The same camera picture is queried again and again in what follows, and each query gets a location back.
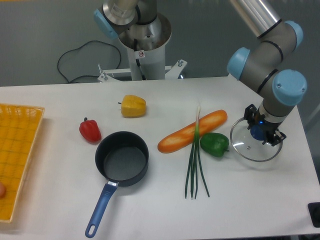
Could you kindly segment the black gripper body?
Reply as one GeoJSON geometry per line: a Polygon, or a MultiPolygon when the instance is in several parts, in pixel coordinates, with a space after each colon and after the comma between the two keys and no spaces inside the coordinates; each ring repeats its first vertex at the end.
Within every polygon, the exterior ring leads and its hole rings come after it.
{"type": "Polygon", "coordinates": [[[266,115],[257,110],[251,126],[251,136],[256,140],[269,140],[274,136],[280,124],[280,122],[268,121],[266,115]]]}

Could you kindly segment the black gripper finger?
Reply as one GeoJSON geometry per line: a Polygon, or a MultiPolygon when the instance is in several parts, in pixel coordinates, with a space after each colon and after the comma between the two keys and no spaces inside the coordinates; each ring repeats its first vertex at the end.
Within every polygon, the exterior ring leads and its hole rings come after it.
{"type": "Polygon", "coordinates": [[[265,133],[262,144],[263,145],[270,144],[271,146],[276,146],[282,143],[286,138],[287,136],[281,131],[275,131],[275,132],[267,131],[265,133]]]}
{"type": "Polygon", "coordinates": [[[250,104],[244,110],[243,119],[247,121],[247,129],[250,130],[256,124],[257,108],[254,104],[250,104]]]}

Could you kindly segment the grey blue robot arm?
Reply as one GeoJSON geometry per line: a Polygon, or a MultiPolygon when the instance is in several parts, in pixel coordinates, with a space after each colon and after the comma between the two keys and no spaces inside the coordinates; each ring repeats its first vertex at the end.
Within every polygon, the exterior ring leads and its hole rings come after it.
{"type": "MultiPolygon", "coordinates": [[[[263,99],[255,108],[247,107],[244,118],[252,137],[272,146],[285,134],[279,125],[307,90],[305,77],[298,71],[279,71],[278,65],[302,42],[302,28],[283,21],[266,0],[233,0],[231,5],[260,41],[255,50],[238,49],[227,71],[263,99]]],[[[155,0],[107,0],[93,13],[100,30],[126,47],[133,80],[177,78],[174,66],[165,70],[165,45],[171,38],[171,24],[158,13],[155,0]]]]}

